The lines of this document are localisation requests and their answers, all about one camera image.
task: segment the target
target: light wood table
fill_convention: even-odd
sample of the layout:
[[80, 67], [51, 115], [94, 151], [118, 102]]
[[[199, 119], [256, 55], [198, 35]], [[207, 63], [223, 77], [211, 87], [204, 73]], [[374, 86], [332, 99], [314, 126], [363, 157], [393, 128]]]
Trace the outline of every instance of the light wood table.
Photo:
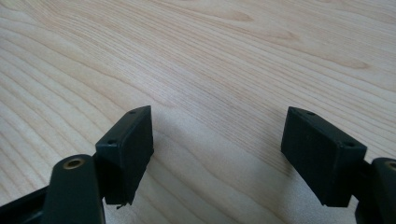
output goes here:
[[152, 106], [155, 153], [108, 223], [354, 223], [280, 152], [288, 106], [396, 158], [396, 2], [2, 1], [0, 204]]

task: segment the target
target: black plastic bracket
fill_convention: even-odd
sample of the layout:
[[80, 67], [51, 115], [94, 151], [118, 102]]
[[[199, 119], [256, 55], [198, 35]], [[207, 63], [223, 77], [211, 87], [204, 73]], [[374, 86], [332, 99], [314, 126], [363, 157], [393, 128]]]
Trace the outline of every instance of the black plastic bracket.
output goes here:
[[126, 113], [96, 153], [59, 161], [49, 186], [0, 207], [0, 223], [105, 223], [108, 204], [132, 203], [153, 154], [151, 108]]
[[322, 204], [360, 201], [358, 223], [396, 223], [396, 160], [364, 160], [367, 147], [307, 110], [290, 107], [281, 151]]

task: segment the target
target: wood grain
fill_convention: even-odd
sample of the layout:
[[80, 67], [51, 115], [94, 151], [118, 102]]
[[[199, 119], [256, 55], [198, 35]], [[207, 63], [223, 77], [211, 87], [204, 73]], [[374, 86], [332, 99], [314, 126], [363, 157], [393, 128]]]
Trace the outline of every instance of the wood grain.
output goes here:
[[0, 204], [152, 105], [155, 153], [108, 223], [353, 223], [280, 153], [288, 106], [396, 158], [394, 1], [1, 1]]

